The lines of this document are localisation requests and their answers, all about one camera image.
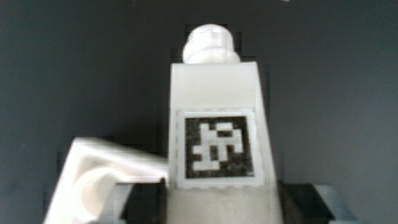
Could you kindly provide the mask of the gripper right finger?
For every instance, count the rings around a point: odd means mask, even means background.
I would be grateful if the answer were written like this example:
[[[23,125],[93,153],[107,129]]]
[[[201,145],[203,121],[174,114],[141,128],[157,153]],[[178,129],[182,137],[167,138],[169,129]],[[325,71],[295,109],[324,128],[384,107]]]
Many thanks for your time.
[[[331,185],[279,182],[285,224],[363,224]]]

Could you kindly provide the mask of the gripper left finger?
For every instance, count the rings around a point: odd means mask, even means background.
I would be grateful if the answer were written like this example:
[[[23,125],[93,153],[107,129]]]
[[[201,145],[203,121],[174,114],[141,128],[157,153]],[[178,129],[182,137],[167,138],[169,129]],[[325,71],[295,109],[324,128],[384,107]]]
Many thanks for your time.
[[[166,179],[158,183],[118,183],[103,207],[103,224],[166,224]]]

